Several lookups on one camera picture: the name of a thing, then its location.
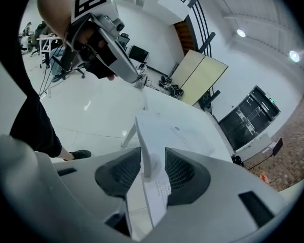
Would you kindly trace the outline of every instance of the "chair leg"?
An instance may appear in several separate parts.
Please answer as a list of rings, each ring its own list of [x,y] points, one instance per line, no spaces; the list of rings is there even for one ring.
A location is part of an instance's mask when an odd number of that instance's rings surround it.
[[[85,74],[79,68],[77,68],[76,71],[82,74],[81,78],[85,78]]]

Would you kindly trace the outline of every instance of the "desk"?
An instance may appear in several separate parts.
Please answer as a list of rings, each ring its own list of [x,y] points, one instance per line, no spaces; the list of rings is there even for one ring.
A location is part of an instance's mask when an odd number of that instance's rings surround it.
[[[52,47],[52,42],[56,41],[58,39],[61,39],[58,36],[54,36],[54,37],[44,37],[44,38],[38,38],[37,40],[40,41],[40,55],[42,58],[42,52],[47,52],[50,53],[51,52],[51,47]]]
[[[210,157],[232,162],[230,153],[214,126],[211,120],[212,117],[208,115],[208,113],[149,87],[144,88],[143,95],[145,100],[143,110],[153,112],[162,119],[168,119],[186,125],[189,124],[191,128],[199,131],[200,134],[214,146],[215,152],[213,152]],[[127,147],[135,133],[136,126],[133,123],[132,128],[122,143],[122,147]]]

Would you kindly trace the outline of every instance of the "white floor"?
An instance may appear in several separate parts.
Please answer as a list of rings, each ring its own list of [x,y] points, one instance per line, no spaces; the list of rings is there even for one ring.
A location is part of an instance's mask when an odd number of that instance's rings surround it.
[[[45,64],[40,69],[41,61],[38,55],[30,57],[30,54],[26,54],[23,58],[29,79],[34,89],[39,92]],[[158,80],[161,75],[151,70],[147,72],[152,86],[159,89]],[[121,150],[121,142],[132,127],[136,113],[143,109],[142,93],[119,77],[109,81],[105,78],[97,79],[89,72],[85,72],[85,75],[82,79],[78,72],[74,72],[66,80],[52,83],[50,96],[47,95],[42,100],[55,132],[68,151],[87,149],[93,156],[99,156]],[[223,142],[220,144],[217,152],[221,154]],[[129,147],[138,146],[135,135]],[[152,226],[140,174],[128,193],[128,210],[133,238],[141,240],[152,230]]]

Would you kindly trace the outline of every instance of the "ceiling light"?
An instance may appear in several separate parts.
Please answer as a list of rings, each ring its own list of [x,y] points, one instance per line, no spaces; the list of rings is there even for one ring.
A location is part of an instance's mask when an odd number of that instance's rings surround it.
[[[243,30],[238,29],[237,31],[238,35],[240,35],[241,37],[245,37],[245,32]]]
[[[299,61],[299,54],[296,51],[290,51],[289,56],[292,59],[292,61],[294,61],[294,62]]]

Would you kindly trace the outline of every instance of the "black railing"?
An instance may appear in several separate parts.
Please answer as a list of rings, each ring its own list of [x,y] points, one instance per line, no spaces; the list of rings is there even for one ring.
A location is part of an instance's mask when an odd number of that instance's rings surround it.
[[[206,23],[206,19],[205,19],[205,15],[203,12],[203,9],[201,7],[201,4],[199,3],[199,1],[197,1],[193,6],[192,6],[192,10],[194,12],[197,24],[198,24],[198,29],[202,38],[202,44],[204,44],[204,42],[206,41],[206,39],[209,37],[209,32],[208,32],[208,27],[207,27],[207,23]],[[209,44],[209,46],[206,47],[206,50],[203,51],[204,55],[207,55],[208,57],[212,57],[212,49],[211,49],[211,45]]]

